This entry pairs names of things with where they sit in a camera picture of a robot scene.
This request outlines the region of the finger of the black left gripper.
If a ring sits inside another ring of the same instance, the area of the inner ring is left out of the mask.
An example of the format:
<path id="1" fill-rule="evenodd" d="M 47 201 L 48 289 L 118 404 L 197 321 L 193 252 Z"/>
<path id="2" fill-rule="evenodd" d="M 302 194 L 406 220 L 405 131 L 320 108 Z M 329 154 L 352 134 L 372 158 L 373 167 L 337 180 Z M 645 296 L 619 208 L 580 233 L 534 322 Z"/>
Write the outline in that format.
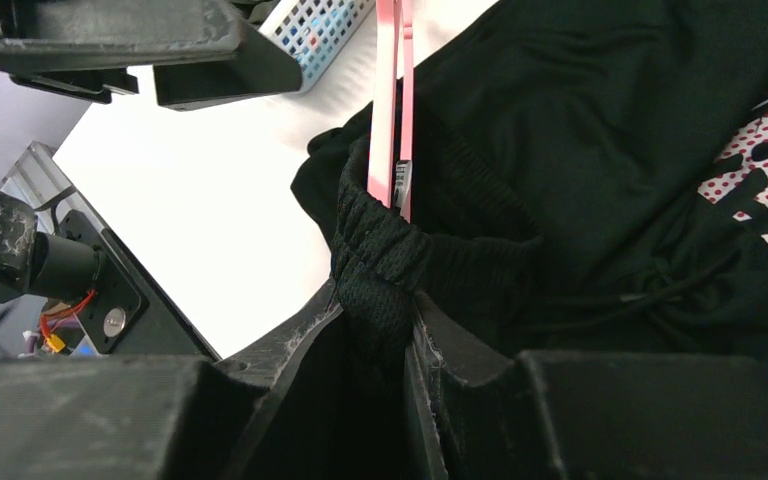
<path id="1" fill-rule="evenodd" d="M 195 111 L 249 98 L 301 90 L 303 74 L 297 61 L 256 29 L 245 27 L 245 44 L 229 60 L 152 67 L 160 107 Z M 124 68 L 11 74 L 21 87 L 109 104 L 115 94 L 136 95 L 138 80 Z"/>
<path id="2" fill-rule="evenodd" d="M 0 1 L 0 71 L 226 60 L 244 42 L 229 1 Z"/>

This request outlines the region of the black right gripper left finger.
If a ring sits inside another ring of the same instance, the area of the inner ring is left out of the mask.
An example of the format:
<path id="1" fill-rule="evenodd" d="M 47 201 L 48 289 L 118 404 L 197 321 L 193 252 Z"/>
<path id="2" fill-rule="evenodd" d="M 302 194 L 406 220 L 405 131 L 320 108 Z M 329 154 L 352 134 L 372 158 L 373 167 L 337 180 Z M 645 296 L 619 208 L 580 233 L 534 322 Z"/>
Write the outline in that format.
<path id="1" fill-rule="evenodd" d="M 327 281 L 222 361 L 0 360 L 0 479 L 402 479 L 399 404 L 362 399 Z"/>

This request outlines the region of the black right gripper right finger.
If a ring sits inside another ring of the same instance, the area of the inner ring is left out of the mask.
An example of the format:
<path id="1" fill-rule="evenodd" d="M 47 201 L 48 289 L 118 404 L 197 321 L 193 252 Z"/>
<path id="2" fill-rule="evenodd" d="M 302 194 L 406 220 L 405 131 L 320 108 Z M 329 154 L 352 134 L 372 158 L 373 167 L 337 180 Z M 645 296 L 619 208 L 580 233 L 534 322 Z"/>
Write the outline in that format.
<path id="1" fill-rule="evenodd" d="M 411 479 L 768 479 L 768 369 L 747 358 L 506 357 L 415 301 Z"/>

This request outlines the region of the thick pink plastic hanger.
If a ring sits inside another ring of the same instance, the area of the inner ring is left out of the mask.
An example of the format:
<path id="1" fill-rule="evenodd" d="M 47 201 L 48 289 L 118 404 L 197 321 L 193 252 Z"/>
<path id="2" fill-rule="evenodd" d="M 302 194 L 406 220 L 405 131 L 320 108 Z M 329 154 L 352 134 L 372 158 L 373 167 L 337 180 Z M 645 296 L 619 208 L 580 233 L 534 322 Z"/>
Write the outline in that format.
<path id="1" fill-rule="evenodd" d="M 411 219 L 414 136 L 413 2 L 376 3 L 376 62 L 367 191 Z"/>

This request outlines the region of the black shorts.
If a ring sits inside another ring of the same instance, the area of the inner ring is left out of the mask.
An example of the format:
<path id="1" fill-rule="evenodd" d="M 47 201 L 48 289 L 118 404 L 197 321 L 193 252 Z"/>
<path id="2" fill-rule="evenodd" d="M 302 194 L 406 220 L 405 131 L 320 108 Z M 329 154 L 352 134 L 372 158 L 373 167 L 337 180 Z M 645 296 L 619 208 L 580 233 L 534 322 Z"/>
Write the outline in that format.
<path id="1" fill-rule="evenodd" d="M 409 219 L 367 193 L 366 109 L 291 187 L 363 358 L 403 343 L 422 292 L 507 355 L 768 364 L 762 177 L 699 193 L 768 82 L 768 1 L 500 1 L 415 81 Z"/>

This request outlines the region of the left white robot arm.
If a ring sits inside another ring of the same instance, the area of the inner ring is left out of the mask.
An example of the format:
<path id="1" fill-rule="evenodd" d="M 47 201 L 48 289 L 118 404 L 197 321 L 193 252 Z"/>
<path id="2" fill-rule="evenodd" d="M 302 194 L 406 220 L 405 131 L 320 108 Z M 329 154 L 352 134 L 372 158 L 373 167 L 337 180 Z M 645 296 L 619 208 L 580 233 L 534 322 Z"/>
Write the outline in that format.
<path id="1" fill-rule="evenodd" d="M 231 1 L 0 1 L 0 72 L 17 85 L 108 104 L 138 92 L 133 66 L 154 73 L 157 103 L 192 111 L 290 93 L 296 60 Z M 36 216 L 0 193 L 0 303 L 81 288 L 40 283 Z"/>

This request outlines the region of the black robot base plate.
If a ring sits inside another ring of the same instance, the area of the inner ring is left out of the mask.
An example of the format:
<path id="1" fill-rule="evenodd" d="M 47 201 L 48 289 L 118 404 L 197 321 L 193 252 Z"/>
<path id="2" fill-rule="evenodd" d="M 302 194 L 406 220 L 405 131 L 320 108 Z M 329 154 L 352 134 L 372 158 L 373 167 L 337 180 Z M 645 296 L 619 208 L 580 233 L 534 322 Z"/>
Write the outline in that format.
<path id="1" fill-rule="evenodd" d="M 26 338 L 32 352 L 78 353 L 81 337 L 100 355 L 184 355 L 218 360 L 119 236 L 95 216 L 69 210 L 40 219 L 30 293 L 52 301 Z"/>

